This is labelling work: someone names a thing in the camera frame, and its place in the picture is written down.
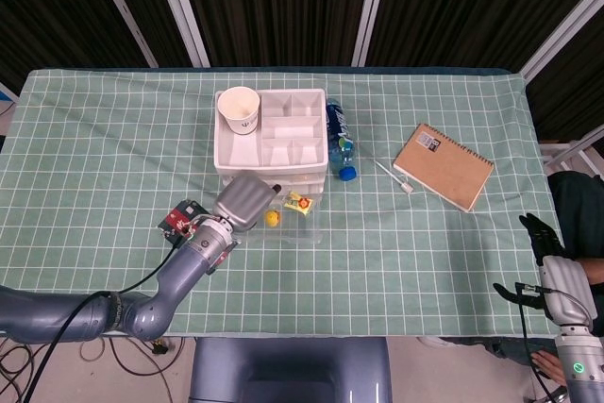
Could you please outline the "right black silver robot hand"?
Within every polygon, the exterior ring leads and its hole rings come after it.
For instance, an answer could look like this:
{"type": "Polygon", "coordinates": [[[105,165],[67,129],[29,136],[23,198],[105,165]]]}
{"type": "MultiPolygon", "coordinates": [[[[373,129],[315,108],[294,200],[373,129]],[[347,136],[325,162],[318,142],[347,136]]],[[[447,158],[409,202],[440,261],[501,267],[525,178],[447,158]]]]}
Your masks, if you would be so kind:
{"type": "Polygon", "coordinates": [[[563,255],[552,227],[531,213],[521,215],[519,220],[528,232],[540,282],[517,282],[514,292],[496,283],[495,291],[513,304],[544,311],[546,318],[559,327],[584,326],[593,331],[597,309],[582,266],[563,255]]]}

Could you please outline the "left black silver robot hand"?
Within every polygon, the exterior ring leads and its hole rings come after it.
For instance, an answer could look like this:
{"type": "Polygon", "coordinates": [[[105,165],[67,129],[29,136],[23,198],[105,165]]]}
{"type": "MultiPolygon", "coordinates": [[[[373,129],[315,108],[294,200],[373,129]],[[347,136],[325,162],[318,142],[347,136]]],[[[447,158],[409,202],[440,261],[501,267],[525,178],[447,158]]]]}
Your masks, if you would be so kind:
{"type": "Polygon", "coordinates": [[[218,194],[212,214],[226,220],[237,233],[254,227],[275,197],[279,184],[268,184],[258,176],[243,173],[235,176],[218,194]]]}

